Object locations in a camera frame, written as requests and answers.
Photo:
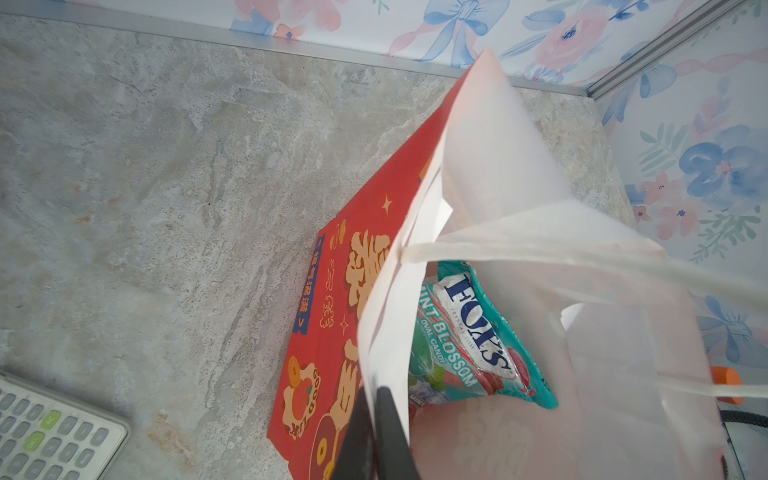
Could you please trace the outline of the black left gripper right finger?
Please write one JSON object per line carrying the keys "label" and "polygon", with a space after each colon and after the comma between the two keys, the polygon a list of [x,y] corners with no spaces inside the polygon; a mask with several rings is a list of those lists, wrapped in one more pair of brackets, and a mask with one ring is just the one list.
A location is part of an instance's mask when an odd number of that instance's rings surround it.
{"label": "black left gripper right finger", "polygon": [[377,478],[420,480],[408,440],[388,387],[379,387],[374,406]]}

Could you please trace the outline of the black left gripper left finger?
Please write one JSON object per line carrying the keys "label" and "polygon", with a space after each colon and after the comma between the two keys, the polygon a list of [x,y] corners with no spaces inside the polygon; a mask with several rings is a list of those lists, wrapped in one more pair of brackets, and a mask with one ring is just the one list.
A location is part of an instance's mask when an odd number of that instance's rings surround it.
{"label": "black left gripper left finger", "polygon": [[373,480],[374,433],[364,389],[359,389],[332,480]]}

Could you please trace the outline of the Fox's mint blossom candy bag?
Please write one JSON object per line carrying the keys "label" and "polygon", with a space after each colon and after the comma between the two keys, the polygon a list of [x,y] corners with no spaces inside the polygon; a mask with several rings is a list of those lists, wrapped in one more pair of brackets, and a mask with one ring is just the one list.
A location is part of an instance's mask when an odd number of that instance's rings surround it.
{"label": "Fox's mint blossom candy bag", "polygon": [[505,395],[559,406],[533,357],[465,261],[441,261],[422,284],[411,346],[409,414],[471,398]]}

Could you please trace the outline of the red paper gift bag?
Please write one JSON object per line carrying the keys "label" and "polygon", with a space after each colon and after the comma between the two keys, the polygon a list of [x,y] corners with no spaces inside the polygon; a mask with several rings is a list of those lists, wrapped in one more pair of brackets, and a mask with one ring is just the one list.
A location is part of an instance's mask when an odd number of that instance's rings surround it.
{"label": "red paper gift bag", "polygon": [[[422,284],[465,261],[559,402],[492,395],[409,414]],[[317,237],[268,439],[331,479],[359,389],[393,395],[421,479],[722,479],[730,452],[693,293],[758,312],[763,285],[671,258],[579,201],[494,53]]]}

